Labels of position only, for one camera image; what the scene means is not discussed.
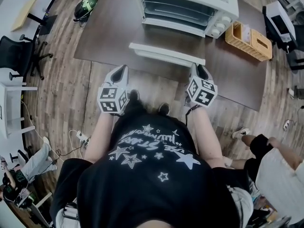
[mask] brown table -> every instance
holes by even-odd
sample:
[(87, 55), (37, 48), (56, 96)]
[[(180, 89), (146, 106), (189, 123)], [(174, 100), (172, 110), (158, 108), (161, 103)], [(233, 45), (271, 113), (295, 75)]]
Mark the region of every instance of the brown table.
[[(261, 12), (239, 0), (239, 13), (240, 22), (266, 34)], [(159, 47), (205, 56), (206, 68), (218, 85), (218, 94), (259, 111), (263, 99), (266, 62), (261, 63), (227, 44), (224, 35), (216, 40), (201, 38), (177, 30), (145, 26), (141, 21), (139, 9), (133, 0), (100, 0), (85, 26), (74, 57), (117, 66), (127, 64), (133, 69), (181, 83), (188, 82), (189, 68), (140, 57), (129, 49), (129, 44), (140, 37), (141, 41), (155, 46), (159, 43)], [(156, 39), (147, 40), (150, 34), (147, 28), (153, 34), (158, 34)]]

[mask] star print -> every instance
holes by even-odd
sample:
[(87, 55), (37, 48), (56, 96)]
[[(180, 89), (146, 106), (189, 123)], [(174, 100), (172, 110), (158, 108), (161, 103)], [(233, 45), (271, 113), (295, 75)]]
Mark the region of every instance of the star print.
[(132, 155), (132, 156), (123, 154), (123, 156), (124, 156), (125, 160), (121, 164), (122, 165), (123, 164), (128, 164), (131, 169), (133, 169), (135, 163), (142, 162), (141, 160), (139, 160), (139, 159), (136, 158), (137, 154)]
[(174, 133), (176, 136), (179, 136), (179, 135), (177, 134), (177, 129), (176, 129), (175, 131), (172, 131), (172, 133)]
[(161, 179), (162, 182), (169, 180), (167, 173), (162, 173), (158, 176), (159, 179)]
[(154, 129), (154, 128), (150, 127), (150, 124), (147, 125), (147, 126), (142, 126), (142, 127), (143, 127), (143, 131), (147, 132), (147, 133), (150, 133), (150, 131)]
[(190, 170), (192, 170), (193, 164), (200, 165), (200, 162), (193, 158), (193, 154), (182, 154), (179, 152), (174, 153), (180, 157), (176, 162), (184, 162)]
[(126, 150), (127, 148), (128, 147), (126, 147), (126, 148), (117, 147), (117, 149), (115, 151), (113, 151), (112, 153), (109, 153), (109, 155), (110, 154), (116, 154), (115, 159), (118, 160), (118, 158), (119, 158), (119, 156), (121, 156), (121, 154), (130, 153), (129, 151)]
[(158, 160), (160, 160), (161, 158), (163, 158), (163, 155), (162, 155), (162, 153), (156, 153), (154, 155), (154, 157), (157, 158)]

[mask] white shirt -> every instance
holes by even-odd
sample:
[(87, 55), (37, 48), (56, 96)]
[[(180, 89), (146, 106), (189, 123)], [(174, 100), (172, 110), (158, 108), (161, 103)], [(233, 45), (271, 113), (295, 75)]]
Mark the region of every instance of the white shirt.
[(291, 216), (290, 224), (304, 219), (304, 162), (293, 170), (278, 149), (262, 159), (256, 187), (280, 216)]

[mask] seated person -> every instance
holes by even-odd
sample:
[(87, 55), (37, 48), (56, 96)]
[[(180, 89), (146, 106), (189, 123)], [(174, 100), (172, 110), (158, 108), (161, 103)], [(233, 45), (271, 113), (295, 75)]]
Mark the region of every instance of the seated person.
[(256, 158), (231, 160), (225, 164), (234, 169), (247, 170), (260, 193), (281, 217), (289, 216), (289, 224), (304, 219), (304, 163), (303, 159), (283, 146), (276, 138), (249, 135), (248, 128), (234, 132), (232, 138), (242, 140)]
[(136, 90), (129, 99), (113, 131), (113, 116), (101, 113), (84, 159), (64, 162), (50, 209), (55, 226), (67, 227), (69, 203), (78, 212), (67, 221), (73, 227), (244, 228), (253, 211), (248, 176), (226, 169), (206, 110), (192, 111), (197, 155), (168, 104), (149, 114)]
[(5, 170), (3, 178), (4, 189), (0, 191), (0, 201), (4, 199), (7, 202), (14, 202), (20, 195), (21, 190), (26, 188), (34, 180), (35, 176), (57, 170), (52, 158), (48, 156), (51, 151), (49, 140), (44, 137), (43, 141), (42, 148), (28, 160), (25, 166), (16, 172), (8, 170), (5, 159), (0, 157), (1, 164)]

